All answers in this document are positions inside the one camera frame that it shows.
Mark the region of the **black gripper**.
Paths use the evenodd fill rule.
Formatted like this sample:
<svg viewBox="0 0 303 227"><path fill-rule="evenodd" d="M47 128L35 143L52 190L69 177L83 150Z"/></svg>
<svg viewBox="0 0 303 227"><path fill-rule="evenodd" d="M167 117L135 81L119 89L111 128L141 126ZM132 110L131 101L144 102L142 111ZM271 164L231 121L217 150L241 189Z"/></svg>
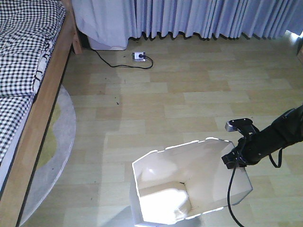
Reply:
<svg viewBox="0 0 303 227"><path fill-rule="evenodd" d="M228 169L246 167L257 164L265 157L265 137L252 136L251 140L242 137L231 152L222 156L222 161Z"/></svg>

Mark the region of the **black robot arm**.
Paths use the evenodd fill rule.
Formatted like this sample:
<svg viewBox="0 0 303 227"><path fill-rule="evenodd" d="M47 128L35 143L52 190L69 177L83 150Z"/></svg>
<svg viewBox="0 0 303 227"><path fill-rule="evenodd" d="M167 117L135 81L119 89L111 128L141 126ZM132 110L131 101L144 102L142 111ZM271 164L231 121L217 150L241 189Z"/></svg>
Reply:
<svg viewBox="0 0 303 227"><path fill-rule="evenodd" d="M227 121L225 129L243 135L238 145L222 156L228 169L255 165L266 156L274 167L279 168L282 150L303 140L303 107L286 111L261 131L248 118Z"/></svg>

